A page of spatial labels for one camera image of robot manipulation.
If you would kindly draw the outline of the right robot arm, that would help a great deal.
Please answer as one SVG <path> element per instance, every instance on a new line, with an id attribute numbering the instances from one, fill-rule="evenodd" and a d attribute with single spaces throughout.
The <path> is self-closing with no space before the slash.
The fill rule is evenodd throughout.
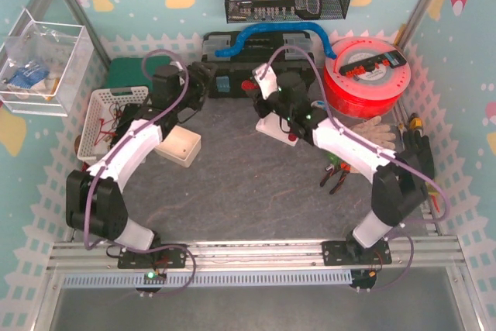
<path id="1" fill-rule="evenodd" d="M 344 126 L 328 106 L 311 104 L 308 90 L 294 72 L 276 74 L 270 62 L 255 67 L 243 90 L 259 116 L 257 130 L 281 142 L 304 140 L 356 169 L 372 185 L 371 207 L 329 258 L 329 264 L 368 263 L 379 242 L 425 202 L 434 180 L 427 136 L 413 133 L 402 152 L 381 147 Z"/>

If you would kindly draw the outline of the green plastic water tap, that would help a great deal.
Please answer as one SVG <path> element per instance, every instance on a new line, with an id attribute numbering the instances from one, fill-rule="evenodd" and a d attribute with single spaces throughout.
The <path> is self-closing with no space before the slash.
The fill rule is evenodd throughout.
<path id="1" fill-rule="evenodd" d="M 328 154 L 330 164 L 337 166 L 340 165 L 342 160 L 333 153 Z"/>

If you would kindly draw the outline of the white tray with springs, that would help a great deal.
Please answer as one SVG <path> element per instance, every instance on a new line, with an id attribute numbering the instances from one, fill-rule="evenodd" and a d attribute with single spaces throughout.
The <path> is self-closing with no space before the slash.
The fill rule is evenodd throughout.
<path id="1" fill-rule="evenodd" d="M 159 156 L 188 168 L 197 157 L 201 147 L 202 138 L 199 134 L 176 125 L 154 148 L 154 151 Z"/>

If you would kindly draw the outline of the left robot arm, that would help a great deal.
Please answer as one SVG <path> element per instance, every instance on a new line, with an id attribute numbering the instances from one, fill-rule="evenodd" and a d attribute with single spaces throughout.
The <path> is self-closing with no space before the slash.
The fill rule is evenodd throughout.
<path id="1" fill-rule="evenodd" d="M 177 125 L 179 113 L 202 109 L 206 90 L 217 71 L 216 65 L 209 62 L 186 65 L 169 50 L 152 52 L 160 54 L 168 56 L 171 63 L 158 67 L 150 76 L 152 90 L 120 140 L 87 170 L 75 170 L 67 176 L 66 224 L 82 231 L 88 250 L 94 248 L 89 241 L 89 236 L 94 235 L 132 252 L 155 251 L 155 232 L 129 217 L 122 192 L 146 156 Z"/>

